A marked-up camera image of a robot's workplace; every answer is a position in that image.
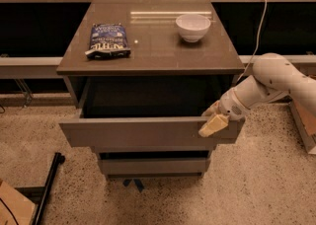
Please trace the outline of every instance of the table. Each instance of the table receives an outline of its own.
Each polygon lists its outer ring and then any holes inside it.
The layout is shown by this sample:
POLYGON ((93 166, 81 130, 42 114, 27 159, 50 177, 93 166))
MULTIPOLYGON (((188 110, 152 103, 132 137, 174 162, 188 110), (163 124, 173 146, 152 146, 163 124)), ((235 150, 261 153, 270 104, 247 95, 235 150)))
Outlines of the table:
POLYGON ((107 178, 202 176, 243 122, 201 138, 200 114, 243 70, 208 0, 94 0, 57 68, 78 108, 60 126, 72 147, 91 147, 107 178), (177 33, 176 17, 189 12, 214 21, 197 43, 177 33), (100 23, 125 27, 130 57, 87 59, 100 23))

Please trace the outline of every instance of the speckled floor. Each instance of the speckled floor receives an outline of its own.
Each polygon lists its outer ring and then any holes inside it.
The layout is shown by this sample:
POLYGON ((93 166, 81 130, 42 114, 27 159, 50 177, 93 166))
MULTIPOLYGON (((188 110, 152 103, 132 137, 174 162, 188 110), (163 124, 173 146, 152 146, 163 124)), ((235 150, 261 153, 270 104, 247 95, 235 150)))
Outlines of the speckled floor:
POLYGON ((315 224, 316 156, 307 155, 287 104, 253 110, 236 144, 220 145, 198 178, 142 180, 140 193, 107 182, 89 148, 71 148, 58 121, 75 109, 64 95, 1 95, 0 178, 42 186, 58 169, 42 224, 315 224))

